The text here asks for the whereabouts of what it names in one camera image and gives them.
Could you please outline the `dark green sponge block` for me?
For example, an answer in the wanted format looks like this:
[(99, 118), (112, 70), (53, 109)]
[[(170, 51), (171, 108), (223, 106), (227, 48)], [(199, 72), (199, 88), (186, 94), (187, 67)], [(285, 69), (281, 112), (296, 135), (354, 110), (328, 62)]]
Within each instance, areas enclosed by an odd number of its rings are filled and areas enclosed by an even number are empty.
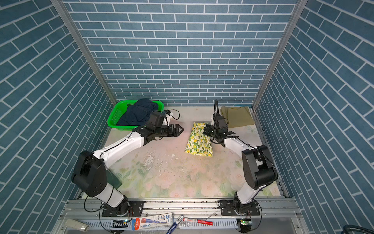
[(106, 170), (106, 176), (108, 183), (111, 184), (114, 188), (118, 189), (122, 185), (122, 181), (112, 170)]

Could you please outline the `green plastic basket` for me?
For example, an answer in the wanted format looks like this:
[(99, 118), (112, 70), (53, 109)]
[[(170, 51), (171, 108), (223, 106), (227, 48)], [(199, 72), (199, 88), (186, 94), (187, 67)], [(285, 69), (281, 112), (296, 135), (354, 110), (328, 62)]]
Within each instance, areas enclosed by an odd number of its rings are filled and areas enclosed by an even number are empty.
[[(158, 111), (164, 110), (164, 104), (157, 100), (151, 100), (158, 104)], [(117, 122), (121, 118), (121, 116), (127, 111), (128, 106), (133, 105), (137, 100), (124, 100), (119, 102), (115, 105), (113, 111), (110, 113), (109, 118), (107, 120), (107, 124), (112, 127), (116, 128), (120, 131), (130, 131), (138, 126), (118, 126)]]

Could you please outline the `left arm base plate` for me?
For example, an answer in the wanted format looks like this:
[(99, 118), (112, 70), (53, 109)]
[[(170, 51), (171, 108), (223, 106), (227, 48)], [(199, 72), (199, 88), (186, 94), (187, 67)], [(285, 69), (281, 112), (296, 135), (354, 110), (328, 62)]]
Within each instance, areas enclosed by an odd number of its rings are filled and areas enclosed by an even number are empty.
[(144, 208), (144, 201), (135, 200), (135, 201), (125, 201), (120, 203), (116, 208), (111, 207), (110, 205), (104, 204), (102, 206), (103, 217), (125, 217), (128, 218), (134, 216), (141, 216)]

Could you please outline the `olive green skirt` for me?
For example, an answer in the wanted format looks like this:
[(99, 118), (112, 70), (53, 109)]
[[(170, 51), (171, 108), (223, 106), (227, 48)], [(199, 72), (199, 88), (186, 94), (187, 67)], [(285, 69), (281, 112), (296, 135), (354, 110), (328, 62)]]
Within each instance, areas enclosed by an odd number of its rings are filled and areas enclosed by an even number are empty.
[(248, 107), (221, 107), (221, 114), (228, 121), (228, 128), (255, 125)]

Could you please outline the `red marker pen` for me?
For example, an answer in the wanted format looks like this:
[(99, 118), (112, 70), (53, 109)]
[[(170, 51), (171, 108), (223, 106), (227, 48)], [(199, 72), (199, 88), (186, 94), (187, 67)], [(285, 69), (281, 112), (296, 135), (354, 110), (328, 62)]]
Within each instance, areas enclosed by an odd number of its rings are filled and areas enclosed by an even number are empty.
[(195, 218), (184, 217), (183, 221), (184, 222), (192, 222), (192, 223), (197, 223), (197, 224), (213, 226), (213, 222), (212, 221), (207, 221), (207, 220), (200, 220), (200, 219), (195, 219)]

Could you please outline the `grey tape roll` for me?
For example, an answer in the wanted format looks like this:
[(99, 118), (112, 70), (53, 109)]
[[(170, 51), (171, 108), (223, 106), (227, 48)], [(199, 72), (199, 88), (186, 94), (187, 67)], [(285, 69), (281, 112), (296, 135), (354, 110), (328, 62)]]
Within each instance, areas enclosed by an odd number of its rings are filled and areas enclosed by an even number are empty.
[(81, 231), (81, 232), (88, 232), (90, 226), (86, 223), (82, 223), (80, 221), (77, 221), (75, 219), (67, 219), (65, 221), (65, 226), (69, 228), (73, 228), (75, 230)]

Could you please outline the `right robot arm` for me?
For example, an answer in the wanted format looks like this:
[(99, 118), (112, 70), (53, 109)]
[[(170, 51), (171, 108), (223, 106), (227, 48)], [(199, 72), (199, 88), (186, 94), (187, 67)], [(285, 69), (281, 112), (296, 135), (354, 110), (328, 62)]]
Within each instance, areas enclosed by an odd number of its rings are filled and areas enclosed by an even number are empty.
[(238, 209), (254, 202), (262, 189), (278, 179), (278, 172), (268, 147), (245, 143), (234, 132), (228, 130), (226, 119), (220, 114), (212, 115), (212, 124), (204, 127), (204, 134), (242, 158), (245, 183), (233, 199)]

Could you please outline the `blue marker pen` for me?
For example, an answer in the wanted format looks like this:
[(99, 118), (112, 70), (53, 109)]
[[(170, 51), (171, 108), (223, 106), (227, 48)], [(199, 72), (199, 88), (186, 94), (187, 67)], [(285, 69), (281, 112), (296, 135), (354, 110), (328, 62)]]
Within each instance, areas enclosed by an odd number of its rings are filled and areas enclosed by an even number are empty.
[(184, 220), (184, 216), (181, 214), (177, 220), (173, 223), (173, 225), (169, 228), (166, 234), (172, 234), (174, 230), (179, 226), (179, 224)]

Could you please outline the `aluminium rail frame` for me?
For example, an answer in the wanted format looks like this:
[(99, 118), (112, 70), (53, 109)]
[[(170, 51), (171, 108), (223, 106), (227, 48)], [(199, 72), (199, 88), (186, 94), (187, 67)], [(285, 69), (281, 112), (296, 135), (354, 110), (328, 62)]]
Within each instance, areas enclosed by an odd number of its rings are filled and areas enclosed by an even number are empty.
[[(100, 202), (96, 200), (69, 200), (62, 215), (52, 230), (53, 234), (88, 234), (99, 233), (127, 234), (131, 229), (132, 220), (151, 216), (173, 213), (174, 219), (180, 215), (189, 218), (212, 221), (213, 226), (182, 221), (179, 230), (207, 230), (217, 231), (225, 229), (229, 231), (246, 231), (264, 234), (306, 234), (308, 233), (302, 213), (294, 199), (283, 197), (259, 198), (257, 202), (261, 214), (259, 216), (222, 216), (218, 201), (228, 198), (215, 199), (131, 199), (130, 201), (144, 201), (141, 216), (103, 217)], [(88, 232), (81, 232), (65, 226), (67, 219), (75, 219), (90, 226)]]

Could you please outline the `red blue toothpaste box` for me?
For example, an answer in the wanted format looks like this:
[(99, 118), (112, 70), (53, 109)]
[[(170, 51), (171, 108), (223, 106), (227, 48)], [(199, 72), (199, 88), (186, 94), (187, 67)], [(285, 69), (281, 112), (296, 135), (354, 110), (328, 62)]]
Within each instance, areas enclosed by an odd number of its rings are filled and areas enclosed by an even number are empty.
[(173, 213), (139, 217), (131, 222), (133, 231), (140, 231), (149, 228), (170, 226), (173, 224)]

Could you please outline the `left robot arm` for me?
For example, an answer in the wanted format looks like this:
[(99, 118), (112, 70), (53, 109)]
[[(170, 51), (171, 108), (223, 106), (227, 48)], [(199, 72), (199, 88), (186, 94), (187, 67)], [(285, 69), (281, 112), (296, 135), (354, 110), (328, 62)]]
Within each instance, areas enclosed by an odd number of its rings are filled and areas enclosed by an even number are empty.
[(87, 196), (112, 207), (118, 216), (125, 215), (129, 210), (128, 198), (109, 183), (107, 171), (115, 162), (153, 140), (180, 136), (183, 127), (170, 124), (171, 119), (179, 119), (175, 113), (179, 111), (153, 111), (146, 124), (134, 128), (124, 138), (94, 152), (83, 151), (75, 164), (72, 182)]

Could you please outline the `yellow floral skirt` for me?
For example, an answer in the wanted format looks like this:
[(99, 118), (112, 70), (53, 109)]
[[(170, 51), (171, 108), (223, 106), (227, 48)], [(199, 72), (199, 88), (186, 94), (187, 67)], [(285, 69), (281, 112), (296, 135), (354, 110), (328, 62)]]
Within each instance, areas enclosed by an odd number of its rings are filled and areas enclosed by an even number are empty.
[(205, 126), (206, 123), (203, 122), (193, 123), (185, 153), (203, 157), (213, 156), (210, 137), (204, 134)]

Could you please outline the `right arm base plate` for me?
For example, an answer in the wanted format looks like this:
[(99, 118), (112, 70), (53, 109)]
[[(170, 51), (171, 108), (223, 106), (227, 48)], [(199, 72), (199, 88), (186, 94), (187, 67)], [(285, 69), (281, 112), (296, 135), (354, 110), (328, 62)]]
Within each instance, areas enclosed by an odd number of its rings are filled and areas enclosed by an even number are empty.
[(222, 199), (217, 204), (222, 216), (259, 216), (261, 214), (259, 204), (255, 200), (248, 204), (241, 204), (238, 199)]

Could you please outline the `dark navy skirt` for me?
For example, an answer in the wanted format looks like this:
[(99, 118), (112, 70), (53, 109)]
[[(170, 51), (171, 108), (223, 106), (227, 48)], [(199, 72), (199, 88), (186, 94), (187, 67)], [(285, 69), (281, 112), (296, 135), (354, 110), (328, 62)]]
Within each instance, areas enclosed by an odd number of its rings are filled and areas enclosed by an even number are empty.
[(127, 111), (118, 120), (118, 126), (141, 126), (148, 122), (151, 112), (158, 110), (158, 104), (143, 98), (128, 106)]

